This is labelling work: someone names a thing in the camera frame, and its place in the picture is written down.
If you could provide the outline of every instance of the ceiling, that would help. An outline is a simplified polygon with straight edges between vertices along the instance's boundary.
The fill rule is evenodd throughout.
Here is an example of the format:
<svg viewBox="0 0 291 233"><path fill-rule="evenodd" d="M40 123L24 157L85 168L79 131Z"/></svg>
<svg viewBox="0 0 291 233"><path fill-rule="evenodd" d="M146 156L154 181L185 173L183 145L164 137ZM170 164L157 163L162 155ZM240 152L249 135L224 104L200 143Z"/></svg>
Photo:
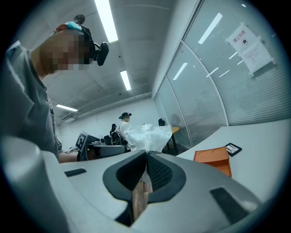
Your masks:
<svg viewBox="0 0 291 233"><path fill-rule="evenodd" d="M44 80L54 105L56 122L72 112L57 103L77 108L78 116L118 101L151 92L175 0L110 0L118 41L109 44L103 66L61 71ZM38 7L20 28L22 46L33 49L60 24L83 14L94 42L107 41L94 0L52 0ZM120 71L127 70L131 90L126 91Z"/></svg>

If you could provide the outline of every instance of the clear plastic sheet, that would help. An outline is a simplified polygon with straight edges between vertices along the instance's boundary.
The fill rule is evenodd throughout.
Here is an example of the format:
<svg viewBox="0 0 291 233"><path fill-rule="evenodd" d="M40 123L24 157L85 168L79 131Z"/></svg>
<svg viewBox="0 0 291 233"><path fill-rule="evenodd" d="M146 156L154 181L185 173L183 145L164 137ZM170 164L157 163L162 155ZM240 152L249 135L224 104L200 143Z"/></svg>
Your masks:
<svg viewBox="0 0 291 233"><path fill-rule="evenodd" d="M124 135L128 143L136 150L161 152L172 136L172 130L169 125L129 125Z"/></svg>

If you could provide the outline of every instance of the orange tray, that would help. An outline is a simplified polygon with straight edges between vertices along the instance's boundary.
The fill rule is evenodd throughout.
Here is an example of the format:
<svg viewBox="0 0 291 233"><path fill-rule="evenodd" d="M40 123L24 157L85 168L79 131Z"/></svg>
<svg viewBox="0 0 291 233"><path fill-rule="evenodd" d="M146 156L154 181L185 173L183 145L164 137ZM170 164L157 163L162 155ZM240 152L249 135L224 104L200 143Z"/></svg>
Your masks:
<svg viewBox="0 0 291 233"><path fill-rule="evenodd" d="M210 150L196 151L194 161L206 163L231 177L231 167L226 147L219 147Z"/></svg>

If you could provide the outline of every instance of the white paper notice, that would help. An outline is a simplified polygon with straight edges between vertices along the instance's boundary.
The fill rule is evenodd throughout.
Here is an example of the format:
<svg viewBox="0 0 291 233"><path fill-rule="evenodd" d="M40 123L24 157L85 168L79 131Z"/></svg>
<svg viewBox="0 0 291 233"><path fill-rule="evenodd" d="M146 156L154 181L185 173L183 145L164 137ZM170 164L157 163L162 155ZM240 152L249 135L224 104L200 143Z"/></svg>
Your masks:
<svg viewBox="0 0 291 233"><path fill-rule="evenodd" d="M247 68L251 74L273 61L268 50L260 40L254 42L247 50L241 54Z"/></svg>
<svg viewBox="0 0 291 233"><path fill-rule="evenodd" d="M237 51L238 55L247 50L258 39L256 35L244 24L241 25L226 39Z"/></svg>

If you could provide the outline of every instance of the forearm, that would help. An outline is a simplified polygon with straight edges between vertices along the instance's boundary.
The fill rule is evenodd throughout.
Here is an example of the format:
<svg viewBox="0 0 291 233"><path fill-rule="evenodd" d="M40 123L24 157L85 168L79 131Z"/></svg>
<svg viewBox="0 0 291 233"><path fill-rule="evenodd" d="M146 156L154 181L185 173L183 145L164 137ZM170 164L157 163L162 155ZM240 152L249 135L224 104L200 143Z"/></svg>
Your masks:
<svg viewBox="0 0 291 233"><path fill-rule="evenodd" d="M59 157L60 157L60 163L77 162L77 155L75 154L59 153Z"/></svg>

